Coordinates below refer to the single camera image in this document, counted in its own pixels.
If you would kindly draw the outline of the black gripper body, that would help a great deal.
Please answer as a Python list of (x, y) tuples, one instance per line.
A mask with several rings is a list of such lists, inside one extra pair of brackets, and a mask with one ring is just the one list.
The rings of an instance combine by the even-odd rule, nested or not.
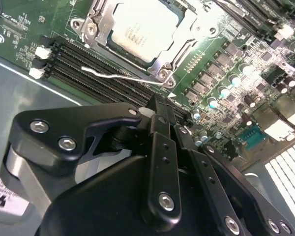
[(202, 192), (176, 154), (133, 155), (61, 193), (42, 236), (209, 236)]

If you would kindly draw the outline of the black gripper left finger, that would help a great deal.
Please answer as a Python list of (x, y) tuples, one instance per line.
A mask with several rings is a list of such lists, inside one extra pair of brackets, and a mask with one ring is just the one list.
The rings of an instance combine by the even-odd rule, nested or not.
[(43, 218), (61, 193), (127, 157), (177, 155), (164, 108), (154, 95), (149, 116), (128, 103), (21, 112), (12, 121), (3, 181)]

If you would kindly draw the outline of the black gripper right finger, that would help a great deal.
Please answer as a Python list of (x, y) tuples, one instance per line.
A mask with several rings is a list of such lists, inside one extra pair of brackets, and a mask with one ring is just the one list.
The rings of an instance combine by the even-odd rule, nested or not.
[(164, 99), (179, 151), (178, 161), (198, 184), (212, 217), (211, 236), (295, 236), (287, 218), (245, 175), (210, 144), (196, 147), (190, 133), (176, 120), (174, 105)]

